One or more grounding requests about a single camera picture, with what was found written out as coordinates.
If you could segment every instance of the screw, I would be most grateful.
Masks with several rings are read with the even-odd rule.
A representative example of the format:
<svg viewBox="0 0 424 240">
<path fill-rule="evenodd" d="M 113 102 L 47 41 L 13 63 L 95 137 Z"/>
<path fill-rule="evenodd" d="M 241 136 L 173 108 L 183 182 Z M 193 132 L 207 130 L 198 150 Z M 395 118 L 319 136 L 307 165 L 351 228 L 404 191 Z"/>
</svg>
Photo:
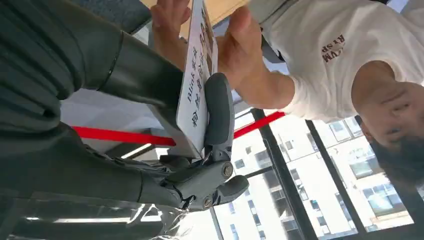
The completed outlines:
<svg viewBox="0 0 424 240">
<path fill-rule="evenodd" d="M 204 203 L 203 203 L 203 205 L 204 205 L 204 207 L 205 207 L 205 208 L 209 208 L 209 207 L 211 207 L 211 206 L 212 206 L 212 200 L 211 200 L 209 197 L 206 197 L 206 198 L 204 199 Z"/>
<path fill-rule="evenodd" d="M 224 173 L 224 177 L 227 177 L 227 178 L 231 177 L 231 175 L 233 174 L 233 165 L 230 164 L 225 166 L 223 173 Z"/>
</svg>

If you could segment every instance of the red stripe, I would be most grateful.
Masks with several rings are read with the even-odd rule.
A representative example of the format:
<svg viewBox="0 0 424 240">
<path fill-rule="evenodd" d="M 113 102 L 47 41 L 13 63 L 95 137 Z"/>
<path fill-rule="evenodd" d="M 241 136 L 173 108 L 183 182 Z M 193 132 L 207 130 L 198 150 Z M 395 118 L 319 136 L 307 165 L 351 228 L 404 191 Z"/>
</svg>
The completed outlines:
<svg viewBox="0 0 424 240">
<path fill-rule="evenodd" d="M 272 123 L 273 121 L 280 119 L 285 116 L 284 112 L 276 111 L 271 115 L 268 115 L 256 122 L 253 122 L 247 126 L 244 126 L 234 132 L 234 139 L 237 139 L 243 135 L 246 135 L 254 130 L 260 129 L 263 126 Z M 78 133 L 81 138 L 86 139 L 97 139 L 106 141 L 116 141 L 123 143 L 134 143 L 134 144 L 153 144 L 153 145 L 164 145 L 164 146 L 175 146 L 176 143 L 170 137 L 153 136 L 143 133 L 125 132 L 125 131 L 114 131 L 107 129 L 98 129 L 83 126 L 73 126 L 73 129 Z"/>
<path fill-rule="evenodd" d="M 134 144 L 154 144 L 175 146 L 172 138 L 163 136 L 153 136 L 143 133 L 133 133 L 124 131 L 113 131 L 106 129 L 97 129 L 83 126 L 73 126 L 73 129 L 78 133 L 81 138 L 109 140 L 116 142 L 134 143 Z"/>
<path fill-rule="evenodd" d="M 276 111 L 271 115 L 268 115 L 258 121 L 252 122 L 249 125 L 246 125 L 234 132 L 234 139 L 237 139 L 243 135 L 246 135 L 252 131 L 262 128 L 263 126 L 274 122 L 277 119 L 284 117 L 286 114 L 284 112 Z"/>
</svg>

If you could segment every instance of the clear plastic wrap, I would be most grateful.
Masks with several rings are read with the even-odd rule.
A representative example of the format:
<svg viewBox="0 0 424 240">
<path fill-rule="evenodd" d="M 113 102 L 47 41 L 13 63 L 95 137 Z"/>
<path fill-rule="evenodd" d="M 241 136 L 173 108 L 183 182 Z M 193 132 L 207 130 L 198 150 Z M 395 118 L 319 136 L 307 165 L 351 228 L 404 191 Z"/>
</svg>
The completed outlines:
<svg viewBox="0 0 424 240">
<path fill-rule="evenodd" d="M 187 211 L 151 203 L 37 193 L 0 194 L 0 229 L 8 240 L 179 240 Z"/>
</svg>

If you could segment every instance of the white card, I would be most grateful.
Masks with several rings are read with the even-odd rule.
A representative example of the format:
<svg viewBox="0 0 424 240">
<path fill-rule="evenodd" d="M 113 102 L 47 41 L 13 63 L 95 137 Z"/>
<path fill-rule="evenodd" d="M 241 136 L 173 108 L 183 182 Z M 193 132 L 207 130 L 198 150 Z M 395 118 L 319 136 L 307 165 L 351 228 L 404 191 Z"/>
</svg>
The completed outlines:
<svg viewBox="0 0 424 240">
<path fill-rule="evenodd" d="M 198 153 L 204 148 L 209 121 L 205 82 L 218 70 L 218 46 L 203 0 L 193 0 L 176 124 Z"/>
</svg>

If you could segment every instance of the white t-shirt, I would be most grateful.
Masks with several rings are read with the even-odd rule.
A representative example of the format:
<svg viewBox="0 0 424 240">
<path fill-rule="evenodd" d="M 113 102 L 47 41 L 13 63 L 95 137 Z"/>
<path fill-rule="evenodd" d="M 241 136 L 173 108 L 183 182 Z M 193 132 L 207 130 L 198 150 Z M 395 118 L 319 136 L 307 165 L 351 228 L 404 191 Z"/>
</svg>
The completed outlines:
<svg viewBox="0 0 424 240">
<path fill-rule="evenodd" d="M 424 80 L 424 0 L 402 15 L 369 0 L 299 0 L 269 30 L 294 81 L 288 114 L 332 122 L 357 115 L 352 85 L 370 61 L 388 63 L 399 82 Z"/>
</svg>

